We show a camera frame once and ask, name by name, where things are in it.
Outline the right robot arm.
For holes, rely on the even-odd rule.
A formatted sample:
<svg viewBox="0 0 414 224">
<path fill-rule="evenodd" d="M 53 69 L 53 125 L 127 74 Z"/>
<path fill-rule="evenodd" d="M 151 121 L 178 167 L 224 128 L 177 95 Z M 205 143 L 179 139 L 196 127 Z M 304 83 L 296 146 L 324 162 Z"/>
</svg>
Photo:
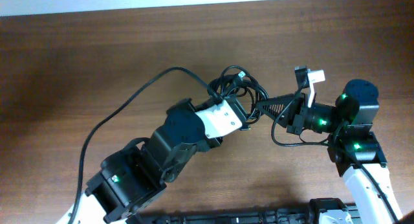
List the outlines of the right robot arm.
<svg viewBox="0 0 414 224">
<path fill-rule="evenodd" d="M 287 133 L 327 133 L 326 146 L 339 176 L 352 193 L 363 223 L 399 223 L 402 213 L 391 186 L 386 156 L 371 128 L 379 110 L 378 89 L 367 80 L 351 80 L 334 106 L 315 101 L 310 78 L 291 95 L 261 100 L 257 110 Z"/>
</svg>

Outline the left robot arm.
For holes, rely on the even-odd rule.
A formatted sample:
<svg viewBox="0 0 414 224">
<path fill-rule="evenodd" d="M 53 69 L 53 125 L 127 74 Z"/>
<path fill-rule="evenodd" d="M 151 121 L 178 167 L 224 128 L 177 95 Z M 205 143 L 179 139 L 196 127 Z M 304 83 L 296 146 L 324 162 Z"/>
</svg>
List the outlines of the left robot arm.
<svg viewBox="0 0 414 224">
<path fill-rule="evenodd" d="M 150 138 L 135 138 L 102 161 L 59 223 L 129 221 L 164 193 L 194 154 L 220 146 L 225 135 L 240 127 L 227 100 L 201 106 L 180 101 Z"/>
</svg>

